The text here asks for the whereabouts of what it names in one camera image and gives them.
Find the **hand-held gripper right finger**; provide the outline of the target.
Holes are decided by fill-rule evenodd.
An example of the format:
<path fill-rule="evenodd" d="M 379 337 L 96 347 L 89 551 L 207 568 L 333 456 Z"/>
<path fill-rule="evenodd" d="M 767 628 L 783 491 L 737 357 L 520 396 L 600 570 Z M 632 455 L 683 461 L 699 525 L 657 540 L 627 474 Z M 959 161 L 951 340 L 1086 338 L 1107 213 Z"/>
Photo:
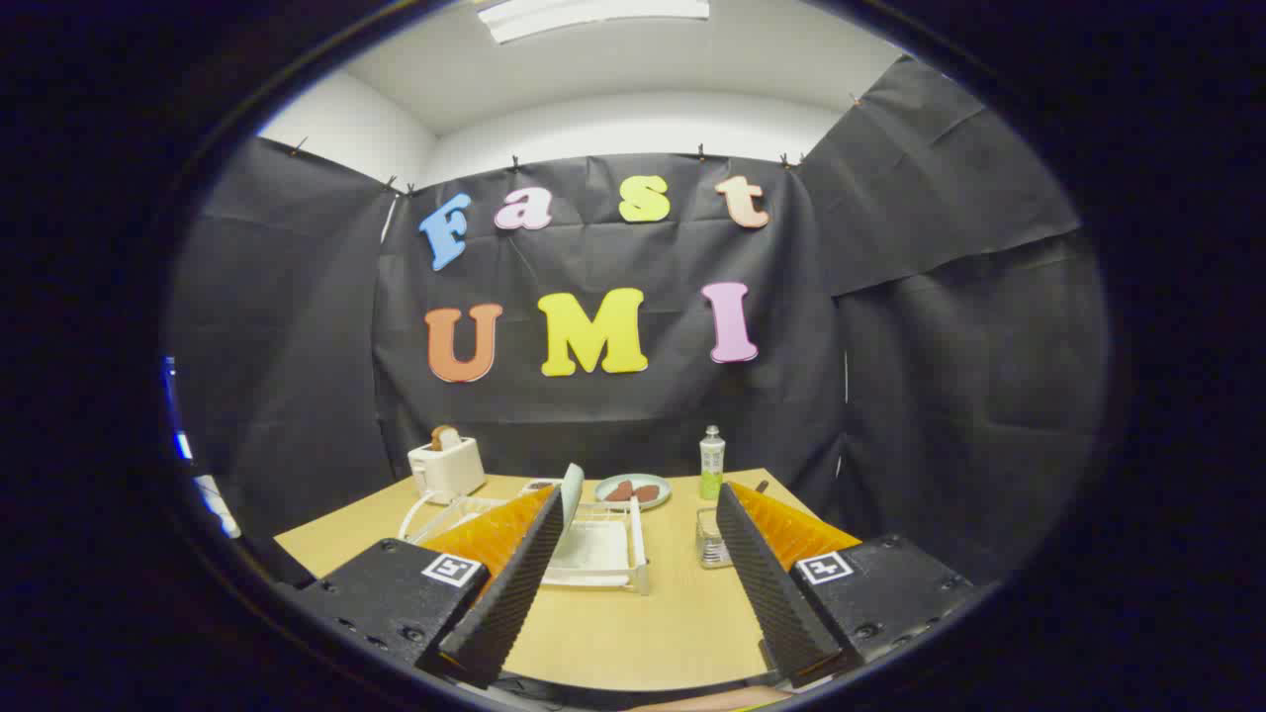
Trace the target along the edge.
<path fill-rule="evenodd" d="M 765 658 L 794 685 L 900 652 L 977 595 L 901 535 L 863 541 L 737 483 L 722 486 L 717 522 Z"/>

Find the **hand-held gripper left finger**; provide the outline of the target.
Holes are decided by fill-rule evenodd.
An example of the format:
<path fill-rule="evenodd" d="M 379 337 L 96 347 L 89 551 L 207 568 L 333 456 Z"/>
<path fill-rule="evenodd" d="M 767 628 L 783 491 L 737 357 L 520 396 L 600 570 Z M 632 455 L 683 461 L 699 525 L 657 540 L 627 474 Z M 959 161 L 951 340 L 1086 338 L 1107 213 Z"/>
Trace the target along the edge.
<path fill-rule="evenodd" d="M 384 538 L 292 603 L 339 637 L 398 666 L 492 684 L 519 637 L 565 530 L 546 486 L 422 544 Z"/>

